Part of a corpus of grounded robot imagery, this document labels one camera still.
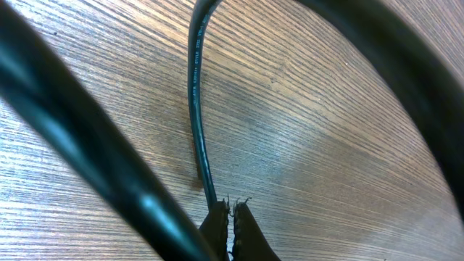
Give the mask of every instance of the wooden surface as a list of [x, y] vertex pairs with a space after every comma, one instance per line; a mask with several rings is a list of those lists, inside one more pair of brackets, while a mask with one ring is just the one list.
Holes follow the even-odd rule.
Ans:
[[[194, 2], [9, 3], [199, 225], [207, 207], [186, 83]], [[464, 83], [464, 3], [386, 4]], [[282, 260], [464, 259], [460, 219], [422, 138], [365, 58], [315, 13], [287, 0], [224, 1], [202, 73], [218, 198], [251, 196]], [[0, 260], [156, 259], [4, 101], [0, 145]]]

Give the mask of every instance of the cable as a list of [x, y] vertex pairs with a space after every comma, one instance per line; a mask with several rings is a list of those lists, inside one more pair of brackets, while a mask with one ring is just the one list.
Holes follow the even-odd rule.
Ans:
[[[457, 81], [424, 42], [379, 1], [299, 2], [335, 26], [386, 81], [439, 163], [463, 218], [464, 94]], [[199, 82], [204, 30], [218, 3], [197, 1], [188, 34], [188, 101], [205, 191], [214, 188], [204, 147]]]
[[165, 260], [218, 260], [149, 166], [0, 1], [0, 94]]

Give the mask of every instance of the wood grain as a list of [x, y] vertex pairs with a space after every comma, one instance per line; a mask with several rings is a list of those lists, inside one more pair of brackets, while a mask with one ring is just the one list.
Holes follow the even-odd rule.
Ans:
[[[464, 85], [464, 3], [385, 3]], [[199, 225], [207, 207], [186, 96], [194, 2], [9, 4]], [[460, 218], [423, 139], [366, 59], [314, 12], [286, 0], [224, 1], [202, 73], [218, 198], [251, 196], [282, 260], [464, 259]], [[0, 178], [0, 260], [157, 258], [4, 101]]]

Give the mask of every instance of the black cable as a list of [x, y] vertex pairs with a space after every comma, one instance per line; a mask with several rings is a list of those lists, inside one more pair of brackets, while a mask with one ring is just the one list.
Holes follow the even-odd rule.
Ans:
[[[464, 94], [433, 52], [374, 0], [299, 0], [334, 25], [372, 63], [426, 140], [464, 217]], [[204, 30], [217, 0], [198, 0], [188, 35], [188, 100], [205, 191], [212, 185], [199, 79]]]
[[200, 70], [202, 68], [202, 49], [204, 32], [210, 16], [220, 1], [197, 1], [191, 17], [188, 31], [188, 108], [190, 112], [191, 132], [194, 136], [196, 160], [202, 177], [204, 194], [211, 210], [217, 201], [212, 183], [210, 164], [204, 142], [202, 108], [200, 106]]
[[103, 109], [2, 1], [0, 94], [163, 259], [217, 260]]

